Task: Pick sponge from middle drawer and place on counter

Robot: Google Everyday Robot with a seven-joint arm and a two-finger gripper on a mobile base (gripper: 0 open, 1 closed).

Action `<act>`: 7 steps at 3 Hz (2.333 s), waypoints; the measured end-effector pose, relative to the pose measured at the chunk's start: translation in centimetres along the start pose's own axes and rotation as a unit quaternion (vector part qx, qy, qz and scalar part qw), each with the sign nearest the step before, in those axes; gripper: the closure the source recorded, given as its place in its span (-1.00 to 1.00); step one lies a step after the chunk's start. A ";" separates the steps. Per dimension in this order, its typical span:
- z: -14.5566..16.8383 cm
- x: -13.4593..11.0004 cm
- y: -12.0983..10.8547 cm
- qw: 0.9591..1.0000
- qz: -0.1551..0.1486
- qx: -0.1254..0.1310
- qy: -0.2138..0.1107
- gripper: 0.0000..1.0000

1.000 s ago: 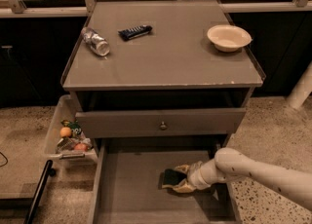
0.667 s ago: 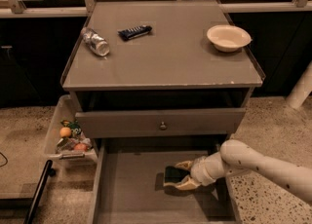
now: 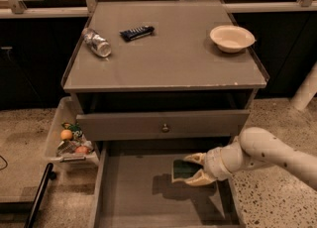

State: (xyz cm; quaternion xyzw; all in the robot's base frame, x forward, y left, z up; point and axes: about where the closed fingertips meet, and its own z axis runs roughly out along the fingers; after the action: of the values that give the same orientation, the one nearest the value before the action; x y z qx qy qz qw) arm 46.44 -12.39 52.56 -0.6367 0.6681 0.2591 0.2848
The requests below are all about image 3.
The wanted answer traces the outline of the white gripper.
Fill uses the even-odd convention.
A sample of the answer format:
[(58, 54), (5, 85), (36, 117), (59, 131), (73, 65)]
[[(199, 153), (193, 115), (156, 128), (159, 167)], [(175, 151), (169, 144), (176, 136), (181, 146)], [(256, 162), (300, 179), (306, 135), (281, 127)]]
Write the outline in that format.
[(221, 149), (215, 148), (205, 153), (195, 153), (183, 158), (185, 162), (199, 164), (204, 167), (198, 171), (174, 172), (172, 182), (184, 182), (190, 186), (203, 186), (213, 183), (215, 180), (225, 180), (231, 173), (224, 165)]

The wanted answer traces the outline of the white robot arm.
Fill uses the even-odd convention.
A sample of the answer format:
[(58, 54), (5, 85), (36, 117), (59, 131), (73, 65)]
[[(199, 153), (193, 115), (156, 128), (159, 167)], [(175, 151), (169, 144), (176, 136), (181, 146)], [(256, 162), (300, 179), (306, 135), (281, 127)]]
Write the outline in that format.
[(175, 160), (171, 181), (205, 186), (239, 171), (277, 166), (317, 188), (317, 157), (285, 144), (263, 127), (245, 127), (233, 142)]

